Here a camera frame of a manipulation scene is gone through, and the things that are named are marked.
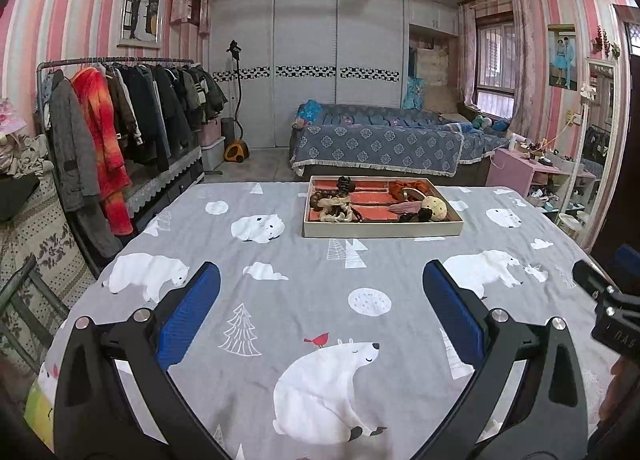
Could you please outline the cream pineapple plush clip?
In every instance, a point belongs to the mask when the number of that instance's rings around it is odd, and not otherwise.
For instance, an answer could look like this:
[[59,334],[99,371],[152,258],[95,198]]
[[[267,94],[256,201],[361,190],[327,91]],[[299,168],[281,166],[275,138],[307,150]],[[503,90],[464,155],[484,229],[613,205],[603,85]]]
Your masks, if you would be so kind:
[[416,213],[420,209],[430,209],[433,212],[430,221],[443,221],[448,218],[448,206],[446,202],[440,198],[429,195],[423,200],[405,201],[391,205],[388,210],[397,215],[402,221],[419,221]]

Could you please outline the black scrunchie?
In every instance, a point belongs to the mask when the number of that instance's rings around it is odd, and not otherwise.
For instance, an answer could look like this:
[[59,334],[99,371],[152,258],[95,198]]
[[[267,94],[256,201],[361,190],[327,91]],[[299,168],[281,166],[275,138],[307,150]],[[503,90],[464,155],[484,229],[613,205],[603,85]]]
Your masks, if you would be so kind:
[[422,207],[422,209],[416,213],[416,216],[420,223],[426,223],[432,219],[433,212],[430,209],[424,209],[424,207]]

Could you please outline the orange fabric scrunchie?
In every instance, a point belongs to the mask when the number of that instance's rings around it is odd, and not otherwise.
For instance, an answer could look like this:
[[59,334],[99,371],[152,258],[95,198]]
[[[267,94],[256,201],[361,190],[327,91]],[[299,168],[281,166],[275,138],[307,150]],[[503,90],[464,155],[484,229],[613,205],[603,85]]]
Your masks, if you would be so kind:
[[424,181],[391,181],[388,193],[399,202],[423,200],[430,193],[430,188]]

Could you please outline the brick-pattern jewelry tray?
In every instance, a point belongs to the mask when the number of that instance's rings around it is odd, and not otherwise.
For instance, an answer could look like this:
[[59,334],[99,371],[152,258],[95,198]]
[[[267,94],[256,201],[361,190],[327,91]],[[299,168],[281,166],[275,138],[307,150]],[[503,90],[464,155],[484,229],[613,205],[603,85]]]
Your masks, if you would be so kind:
[[[349,195],[336,191],[340,177],[310,178],[303,216],[303,235],[307,238],[392,239],[422,237],[456,237],[463,228],[463,219],[445,199],[434,183],[426,178],[406,179],[380,176],[346,176],[356,189]],[[444,200],[448,218],[443,221],[402,221],[388,208],[399,201],[388,193],[391,181],[424,181],[433,197]]]

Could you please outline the pink side table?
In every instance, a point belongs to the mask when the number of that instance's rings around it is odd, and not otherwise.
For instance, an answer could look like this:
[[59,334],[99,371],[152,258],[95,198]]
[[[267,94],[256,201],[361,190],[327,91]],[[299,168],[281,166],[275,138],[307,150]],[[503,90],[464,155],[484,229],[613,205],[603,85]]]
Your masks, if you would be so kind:
[[521,153],[499,149],[490,158],[485,185],[511,189],[523,199],[529,198],[535,187],[547,187],[560,200],[564,200],[570,190],[571,175],[572,171],[542,165],[524,159]]

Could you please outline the standing mirror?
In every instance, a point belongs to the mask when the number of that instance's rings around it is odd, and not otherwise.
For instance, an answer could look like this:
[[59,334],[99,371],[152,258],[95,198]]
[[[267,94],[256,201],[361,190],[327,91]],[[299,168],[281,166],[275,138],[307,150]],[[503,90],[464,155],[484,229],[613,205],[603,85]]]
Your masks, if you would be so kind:
[[582,242],[596,215],[599,189],[608,163],[608,146],[614,120],[616,68],[613,62],[590,58],[587,80],[580,88],[579,141],[570,175],[562,186],[562,203],[556,224],[576,243]]

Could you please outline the grey polar bear tablecloth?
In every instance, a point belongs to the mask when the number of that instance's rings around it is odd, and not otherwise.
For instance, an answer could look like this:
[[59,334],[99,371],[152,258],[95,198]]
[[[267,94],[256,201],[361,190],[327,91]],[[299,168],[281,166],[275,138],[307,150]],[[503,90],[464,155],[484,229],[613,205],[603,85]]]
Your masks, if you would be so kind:
[[593,302],[572,279],[584,253],[511,190],[442,193],[463,220],[456,237],[314,239],[303,234],[303,183],[195,186],[127,244],[70,318],[123,321],[210,261],[220,294],[169,372],[226,451],[408,459],[472,374],[422,290],[437,259],[490,308],[565,319],[596,424],[616,355],[592,338]]

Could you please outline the couple poster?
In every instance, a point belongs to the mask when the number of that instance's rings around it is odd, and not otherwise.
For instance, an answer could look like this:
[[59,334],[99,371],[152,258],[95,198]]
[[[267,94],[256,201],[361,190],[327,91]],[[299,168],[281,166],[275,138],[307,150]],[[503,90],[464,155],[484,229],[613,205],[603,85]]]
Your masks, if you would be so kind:
[[548,26],[548,83],[570,91],[577,90],[576,30],[570,24]]

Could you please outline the grey quilted coat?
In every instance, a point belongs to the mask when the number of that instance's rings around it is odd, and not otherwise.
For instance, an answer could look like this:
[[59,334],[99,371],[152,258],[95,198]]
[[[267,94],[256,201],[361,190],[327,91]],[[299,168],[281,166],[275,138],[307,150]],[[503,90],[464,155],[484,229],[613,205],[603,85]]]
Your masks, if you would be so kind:
[[58,70],[52,74],[49,117],[61,199],[87,245],[102,261],[122,249],[101,206],[96,150],[72,84]]

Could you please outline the window with pink curtains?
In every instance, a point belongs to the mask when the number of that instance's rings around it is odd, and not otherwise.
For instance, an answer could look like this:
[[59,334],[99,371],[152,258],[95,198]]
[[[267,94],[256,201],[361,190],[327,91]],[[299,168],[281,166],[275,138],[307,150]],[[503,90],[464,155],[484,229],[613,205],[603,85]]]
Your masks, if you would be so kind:
[[533,0],[472,0],[459,6],[460,98],[529,131],[537,63]]

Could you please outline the garment steamer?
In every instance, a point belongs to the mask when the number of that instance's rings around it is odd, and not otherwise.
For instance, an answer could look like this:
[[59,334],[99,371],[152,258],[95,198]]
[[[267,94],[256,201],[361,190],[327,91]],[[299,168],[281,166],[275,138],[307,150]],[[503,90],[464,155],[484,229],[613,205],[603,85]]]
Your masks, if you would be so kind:
[[222,122],[224,161],[241,164],[250,157],[250,148],[244,141],[244,128],[239,119],[240,106],[243,98],[242,77],[240,72],[241,48],[235,40],[232,40],[227,51],[231,54],[233,63],[232,80],[236,87],[236,98],[232,116],[224,119]]

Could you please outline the plastic storage boxes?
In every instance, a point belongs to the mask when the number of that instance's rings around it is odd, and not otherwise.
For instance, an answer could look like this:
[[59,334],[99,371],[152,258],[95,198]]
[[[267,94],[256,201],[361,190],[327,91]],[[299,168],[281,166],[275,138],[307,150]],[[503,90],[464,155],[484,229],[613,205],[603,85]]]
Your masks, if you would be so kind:
[[224,142],[226,138],[222,135],[219,117],[201,126],[198,143],[201,147],[202,163],[206,174],[218,172],[218,167],[224,163]]

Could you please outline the orange red coat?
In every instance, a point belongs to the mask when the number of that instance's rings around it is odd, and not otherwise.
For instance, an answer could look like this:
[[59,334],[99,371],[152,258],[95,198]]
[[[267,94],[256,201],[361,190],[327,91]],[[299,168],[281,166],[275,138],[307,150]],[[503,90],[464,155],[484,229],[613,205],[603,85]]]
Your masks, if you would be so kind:
[[96,152],[96,173],[106,219],[114,235],[131,235],[134,228],[122,193],[131,180],[117,140],[114,106],[106,78],[97,68],[88,66],[74,75],[72,86]]

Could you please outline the metal clothes rack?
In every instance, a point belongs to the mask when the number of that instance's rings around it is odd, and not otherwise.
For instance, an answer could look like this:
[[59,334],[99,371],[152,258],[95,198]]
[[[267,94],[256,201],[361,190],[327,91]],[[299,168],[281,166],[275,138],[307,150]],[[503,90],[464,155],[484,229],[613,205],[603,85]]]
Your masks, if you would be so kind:
[[[128,166],[149,167],[157,174],[168,172],[171,164],[194,147],[196,133],[215,117],[214,108],[222,98],[210,75],[190,60],[110,56],[43,62],[37,68],[38,112],[51,145],[48,102],[52,74],[60,70],[72,83],[74,75],[88,66],[105,76],[113,102],[117,140],[131,180],[122,193],[135,232],[137,210],[127,197],[134,178]],[[53,163],[58,180],[54,152]],[[60,180],[56,186],[61,199]]]

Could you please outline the framed wedding photo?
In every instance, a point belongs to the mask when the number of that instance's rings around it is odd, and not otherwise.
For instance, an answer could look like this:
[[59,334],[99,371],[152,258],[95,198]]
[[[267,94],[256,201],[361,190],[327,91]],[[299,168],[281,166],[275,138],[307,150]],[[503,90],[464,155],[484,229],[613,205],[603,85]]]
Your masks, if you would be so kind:
[[119,45],[160,48],[160,0],[124,0]]

